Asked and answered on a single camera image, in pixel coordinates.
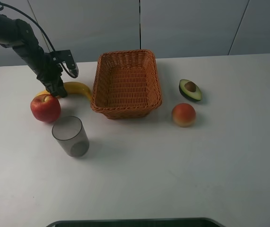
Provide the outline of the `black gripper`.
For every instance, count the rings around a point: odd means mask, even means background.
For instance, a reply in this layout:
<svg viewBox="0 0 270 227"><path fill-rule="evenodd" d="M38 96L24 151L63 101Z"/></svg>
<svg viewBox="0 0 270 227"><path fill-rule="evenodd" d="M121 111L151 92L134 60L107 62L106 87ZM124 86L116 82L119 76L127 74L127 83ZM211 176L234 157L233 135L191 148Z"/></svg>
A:
<svg viewBox="0 0 270 227"><path fill-rule="evenodd" d="M70 77L78 77L78 67L73 61L71 50L60 50L45 53L42 69L39 69L37 79L45 86L53 97L66 97L61 75L65 71Z"/></svg>

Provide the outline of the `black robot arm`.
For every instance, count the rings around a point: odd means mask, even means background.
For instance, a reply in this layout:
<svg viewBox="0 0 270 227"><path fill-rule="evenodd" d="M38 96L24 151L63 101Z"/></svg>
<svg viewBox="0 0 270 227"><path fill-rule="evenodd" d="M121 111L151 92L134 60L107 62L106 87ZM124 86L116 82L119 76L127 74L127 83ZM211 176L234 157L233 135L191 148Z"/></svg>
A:
<svg viewBox="0 0 270 227"><path fill-rule="evenodd" d="M10 8L34 24L36 23L23 11L0 2L0 11L4 7ZM0 14L0 45L4 48L12 48L53 97L66 97L68 95L61 79L62 72L65 71L74 79L78 77L78 67L70 50L57 51L53 44L49 43L52 51L46 53L39 45L29 23L21 19L10 19L3 14Z"/></svg>

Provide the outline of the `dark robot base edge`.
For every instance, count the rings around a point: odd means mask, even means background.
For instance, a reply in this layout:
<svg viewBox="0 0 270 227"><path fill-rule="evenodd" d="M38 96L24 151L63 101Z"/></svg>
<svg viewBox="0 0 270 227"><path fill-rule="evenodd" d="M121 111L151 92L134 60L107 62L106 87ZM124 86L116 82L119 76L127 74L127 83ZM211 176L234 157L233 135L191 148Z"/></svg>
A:
<svg viewBox="0 0 270 227"><path fill-rule="evenodd" d="M157 218L56 221L48 227L223 227L209 218Z"/></svg>

